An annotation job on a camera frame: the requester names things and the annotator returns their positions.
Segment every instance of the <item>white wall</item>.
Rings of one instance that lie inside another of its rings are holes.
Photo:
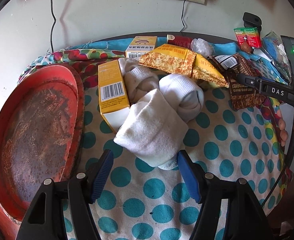
[[[54,49],[117,35],[179,31],[181,0],[53,0],[58,19]],[[186,3],[186,31],[235,39],[245,11],[262,19],[262,35],[294,37],[294,10],[287,0],[207,0]],[[11,0],[0,12],[0,109],[18,76],[50,48],[49,0]]]

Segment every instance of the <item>teal dot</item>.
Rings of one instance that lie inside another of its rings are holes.
[[[249,116],[248,113],[243,112],[242,115],[242,120],[246,123],[246,124],[251,124],[251,117]]]
[[[113,154],[114,154],[114,159],[118,158],[122,152],[123,152],[123,148],[122,146],[118,145],[117,143],[114,142],[114,140],[108,140],[103,147],[104,150],[112,150]]]
[[[102,231],[108,234],[112,234],[118,230],[116,221],[109,217],[101,217],[98,220],[98,226]]]
[[[248,159],[242,160],[240,170],[243,176],[247,176],[251,172],[251,163]]]
[[[282,196],[281,196],[281,193],[279,193],[278,197],[277,197],[277,201],[276,201],[276,204],[278,205],[278,203],[280,202]]]
[[[179,240],[181,232],[178,228],[167,228],[160,233],[160,240]]]
[[[224,99],[225,98],[225,94],[219,88],[213,89],[212,94],[217,99]]]
[[[85,169],[87,170],[89,168],[89,166],[93,163],[97,163],[99,161],[99,159],[97,158],[90,158],[85,165]]]
[[[199,164],[202,167],[204,172],[206,172],[206,173],[208,172],[207,165],[204,162],[196,161],[195,163]]]
[[[93,120],[93,114],[90,111],[84,113],[84,125],[89,125]]]
[[[154,170],[154,167],[149,166],[147,163],[145,163],[143,160],[139,158],[135,159],[135,165],[139,171],[144,173],[148,173]]]
[[[228,101],[229,107],[231,108],[232,111],[237,112],[238,110],[235,110],[234,107],[232,106],[231,100]]]
[[[99,129],[102,133],[112,133],[112,130],[110,129],[110,127],[108,126],[105,120],[102,120],[102,122],[100,123]]]
[[[238,157],[242,153],[242,145],[239,141],[234,140],[230,144],[230,152],[233,156]]]
[[[264,162],[263,160],[259,159],[257,160],[256,164],[255,164],[255,170],[258,174],[262,174],[264,171]]]
[[[263,151],[264,155],[268,156],[268,154],[269,154],[269,145],[266,142],[263,142],[261,148],[262,148],[262,151]]]
[[[71,224],[71,222],[67,218],[64,218],[64,222],[65,222],[66,232],[67,233],[70,233],[72,231],[72,224]]]
[[[269,199],[269,202],[268,202],[268,209],[273,208],[275,202],[276,202],[276,197],[275,197],[275,196],[272,196],[272,197]]]
[[[116,187],[125,187],[131,180],[131,174],[125,167],[116,167],[110,174],[110,180]]]
[[[255,190],[255,184],[254,184],[254,181],[253,180],[249,180],[248,181],[248,184],[250,185],[250,187],[252,188],[252,191]]]
[[[158,76],[158,78],[159,78],[159,80],[161,80],[163,77],[165,77],[166,75],[164,75],[164,74],[159,74],[159,75],[157,75]]]
[[[278,160],[278,162],[277,162],[277,169],[278,169],[278,171],[281,171],[281,161],[280,161],[280,159]]]
[[[198,209],[195,207],[186,207],[180,212],[179,221],[181,224],[191,225],[197,221],[198,215]]]
[[[234,114],[230,110],[224,110],[222,117],[226,123],[234,123],[236,121]]]
[[[85,106],[87,106],[91,101],[91,96],[85,95]]]
[[[177,203],[184,203],[186,202],[190,196],[188,193],[188,189],[185,183],[178,183],[172,190],[171,193],[172,199]]]
[[[138,198],[130,198],[124,202],[123,210],[127,216],[137,218],[145,212],[145,205]]]
[[[155,206],[151,213],[153,220],[157,223],[168,223],[173,218],[172,207],[164,204]]]
[[[207,100],[207,101],[205,102],[205,106],[206,106],[206,108],[208,109],[208,111],[209,111],[210,113],[212,113],[212,114],[218,112],[218,105],[217,105],[217,103],[214,102],[214,101]]]
[[[184,144],[189,147],[195,147],[199,143],[199,134],[195,129],[189,129],[183,140]]]
[[[222,240],[224,236],[225,228],[219,230],[219,232],[216,234],[216,240]]]
[[[148,179],[144,184],[143,191],[148,198],[160,198],[165,192],[165,184],[160,179]]]
[[[215,127],[214,133],[215,133],[216,138],[220,141],[224,141],[228,137],[228,131],[227,131],[226,127],[224,127],[221,124],[219,124]]]
[[[248,132],[242,124],[238,126],[238,132],[242,138],[244,139],[248,138]]]
[[[219,147],[214,142],[206,142],[203,146],[205,157],[209,160],[214,160],[219,155]]]
[[[84,133],[83,148],[89,149],[96,143],[96,135],[93,132]]]
[[[62,205],[63,205],[63,211],[66,211],[68,208],[68,201],[67,199],[62,200]]]
[[[249,143],[249,152],[253,155],[256,156],[258,154],[258,147],[255,144],[255,142],[250,142]]]
[[[273,187],[273,185],[275,184],[275,182],[276,182],[276,180],[275,180],[275,178],[271,178],[270,179],[270,190],[272,189],[272,187]]]
[[[268,181],[266,179],[262,179],[258,185],[258,191],[260,194],[265,193],[268,188]]]
[[[268,138],[268,140],[271,140],[273,137],[273,130],[269,127],[267,127],[265,129],[265,133],[266,133],[266,137]]]
[[[262,137],[261,131],[260,131],[260,129],[259,129],[257,126],[253,127],[253,135],[254,135],[258,140],[260,140],[261,137]]]
[[[279,154],[279,143],[278,142],[274,142],[272,144],[272,151],[275,155]]]
[[[208,128],[210,125],[210,120],[207,114],[201,112],[197,115],[196,117],[196,123],[201,127],[201,128]]]
[[[116,206],[116,197],[112,192],[103,190],[100,198],[97,199],[97,203],[102,209],[110,210]]]
[[[268,167],[269,172],[271,173],[273,171],[273,168],[274,168],[273,160],[268,160],[267,167]]]
[[[264,125],[263,117],[261,114],[257,114],[256,119],[257,119],[257,122],[259,123],[259,125]]]
[[[137,239],[148,239],[154,234],[153,228],[146,223],[135,224],[132,227],[131,232]]]
[[[221,176],[227,178],[234,172],[234,165],[230,160],[223,160],[219,166]]]

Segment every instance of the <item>silver screw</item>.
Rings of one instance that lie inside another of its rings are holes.
[[[240,178],[239,179],[239,183],[242,184],[242,185],[245,185],[246,184],[246,180],[244,178]]]
[[[51,183],[51,179],[45,179],[44,180],[44,185],[49,185]]]
[[[76,175],[76,178],[78,178],[78,179],[83,179],[84,177],[86,177],[86,174],[83,172],[80,172]]]
[[[206,178],[206,179],[213,179],[213,174],[210,173],[210,172],[207,172],[207,173],[205,174],[205,178]]]

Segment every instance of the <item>yellow and white box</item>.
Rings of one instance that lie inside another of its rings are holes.
[[[156,36],[136,36],[126,49],[126,57],[140,57],[156,48],[156,44]]]
[[[117,133],[130,109],[118,60],[98,66],[98,92],[100,114],[113,132]]]

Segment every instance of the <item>red tray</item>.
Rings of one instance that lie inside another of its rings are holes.
[[[26,77],[0,111],[0,204],[16,223],[46,178],[69,179],[84,123],[84,87],[69,66]]]

